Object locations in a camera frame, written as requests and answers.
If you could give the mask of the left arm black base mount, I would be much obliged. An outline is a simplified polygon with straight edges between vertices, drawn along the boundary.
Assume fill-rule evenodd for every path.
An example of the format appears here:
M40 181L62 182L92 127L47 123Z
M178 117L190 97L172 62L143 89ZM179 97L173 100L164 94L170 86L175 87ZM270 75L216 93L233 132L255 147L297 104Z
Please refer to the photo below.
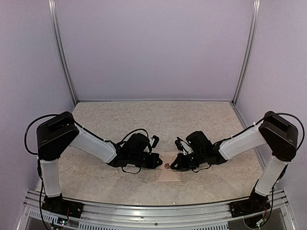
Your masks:
M42 209L66 217L81 218L84 204L64 199L62 194L44 198Z

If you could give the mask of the left aluminium frame post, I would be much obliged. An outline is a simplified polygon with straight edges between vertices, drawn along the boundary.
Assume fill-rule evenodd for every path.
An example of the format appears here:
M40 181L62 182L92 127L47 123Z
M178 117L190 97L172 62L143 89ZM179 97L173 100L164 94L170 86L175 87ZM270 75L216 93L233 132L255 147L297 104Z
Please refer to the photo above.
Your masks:
M62 67L64 79L65 79L65 82L67 84L69 95L71 97L72 103L73 103L74 106L76 106L77 103L79 102L79 100L78 100L78 97L77 97L75 87L74 87L73 82L72 82L72 78L71 78L71 75L70 75L70 71L69 71L69 67L68 67L68 63L67 63L67 59L66 59L66 55L65 55L65 51L64 51L63 42L62 42L62 39L61 39L60 25L59 25L59 19L58 19L58 15L57 15L57 6L56 6L55 0L48 0L48 9L49 9L51 24L52 24L52 28L53 28L54 37L55 37L55 43L56 43L56 47L57 47L60 65Z

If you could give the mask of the aluminium frame post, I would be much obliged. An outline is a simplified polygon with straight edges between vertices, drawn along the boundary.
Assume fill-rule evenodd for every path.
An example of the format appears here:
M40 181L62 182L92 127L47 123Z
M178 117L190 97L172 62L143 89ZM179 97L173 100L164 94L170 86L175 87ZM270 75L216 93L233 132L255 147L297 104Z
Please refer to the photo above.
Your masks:
M243 83L246 77L246 72L248 69L248 64L250 61L251 53L252 53L252 48L254 44L254 39L257 31L257 24L258 24L258 18L259 18L259 12L260 12L260 0L254 0L253 1L253 8L252 8L252 15L251 15L251 21L249 25L249 31L248 31L248 39L247 39L247 44L245 48L245 52L243 55L243 61L241 65L241 69L239 72L239 78L237 81L235 93L232 99L232 105L236 107L242 88L243 88Z
M71 97L72 103L73 103L74 106L76 106L77 103L79 102L79 100L78 100L78 97L77 97L75 87L74 87L73 82L72 82L72 78L71 78L71 75L70 75L70 71L69 71L69 67L68 67L68 63L67 63L67 59L66 59L66 55L65 55L65 51L64 51L63 42L62 42L62 39L61 39L60 25L59 25L59 19L58 19L58 15L57 15L57 6L56 6L55 0L48 0L48 9L49 9L51 24L52 24L52 28L53 28L54 37L55 37L55 43L56 43L56 47L57 47L60 65L62 67L64 79L65 79L65 82L67 84L69 95Z

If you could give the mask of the front aluminium rail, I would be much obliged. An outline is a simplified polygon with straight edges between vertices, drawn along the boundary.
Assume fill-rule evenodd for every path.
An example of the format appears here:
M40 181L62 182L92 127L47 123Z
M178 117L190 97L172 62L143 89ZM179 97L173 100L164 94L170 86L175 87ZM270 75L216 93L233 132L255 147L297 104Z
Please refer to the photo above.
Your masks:
M82 201L77 218L39 210L39 194L26 195L18 230L246 230L262 216L263 230L295 230L296 224L282 190L269 197L273 209L233 217L230 201L196 205L132 206Z

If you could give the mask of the cream envelope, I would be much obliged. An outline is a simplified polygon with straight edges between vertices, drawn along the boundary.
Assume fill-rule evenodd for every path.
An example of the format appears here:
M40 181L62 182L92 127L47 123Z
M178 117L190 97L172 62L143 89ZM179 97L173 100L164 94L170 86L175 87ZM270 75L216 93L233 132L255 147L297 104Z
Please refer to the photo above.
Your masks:
M176 152L163 152L160 154L160 158L163 161L163 164L155 169L155 181L157 183L181 182L181 172L172 170L170 168L165 168L165 164L171 164L176 157Z

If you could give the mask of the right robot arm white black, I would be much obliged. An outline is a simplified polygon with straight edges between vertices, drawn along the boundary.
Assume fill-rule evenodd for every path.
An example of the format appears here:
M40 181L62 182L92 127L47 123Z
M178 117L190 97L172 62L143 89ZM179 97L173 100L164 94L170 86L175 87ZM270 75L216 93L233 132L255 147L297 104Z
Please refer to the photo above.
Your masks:
M268 111L253 125L215 143L202 131L191 133L185 140L177 138L175 145L180 152L170 168L195 171L202 164L224 164L241 153L267 145L272 157L254 186L255 194L245 202L247 211L255 213L264 205L263 196L269 194L303 143L298 140L298 128L286 116L296 118L292 114Z

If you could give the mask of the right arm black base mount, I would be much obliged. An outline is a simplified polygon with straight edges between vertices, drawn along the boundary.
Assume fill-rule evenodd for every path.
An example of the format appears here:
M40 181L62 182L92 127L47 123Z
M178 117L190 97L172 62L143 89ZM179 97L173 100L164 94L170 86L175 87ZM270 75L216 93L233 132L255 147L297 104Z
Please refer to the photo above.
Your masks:
M267 195L259 195L253 189L248 199L231 202L229 207L232 218L236 218L265 211L270 209L271 205Z

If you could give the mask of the right aluminium frame post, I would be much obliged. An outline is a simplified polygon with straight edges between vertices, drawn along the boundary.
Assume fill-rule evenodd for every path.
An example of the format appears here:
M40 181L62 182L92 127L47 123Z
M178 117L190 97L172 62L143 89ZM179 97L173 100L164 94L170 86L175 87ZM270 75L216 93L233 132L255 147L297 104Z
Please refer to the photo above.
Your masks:
M243 83L246 77L246 72L248 69L248 64L250 61L251 53L252 53L252 48L254 44L254 39L257 31L257 24L258 24L258 18L259 18L259 12L260 12L260 0L254 0L253 1L253 8L252 8L252 15L251 15L251 21L249 25L249 31L248 31L248 39L247 39L247 44L245 48L245 52L243 55L243 61L241 65L241 69L239 72L239 78L237 81L235 93L232 99L232 105L236 107L242 88L243 88Z

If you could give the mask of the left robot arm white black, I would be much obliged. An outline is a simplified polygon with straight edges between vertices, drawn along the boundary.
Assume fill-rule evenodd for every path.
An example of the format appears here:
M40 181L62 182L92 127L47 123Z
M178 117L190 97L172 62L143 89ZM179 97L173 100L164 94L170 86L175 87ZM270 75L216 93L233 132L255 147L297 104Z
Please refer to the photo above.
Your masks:
M36 157L47 203L57 213L67 209L60 196L141 203L163 163L154 152L158 138L142 128L125 138L106 140L78 124L72 113L63 112L35 119L25 129L26 134L30 131L37 145L30 154Z

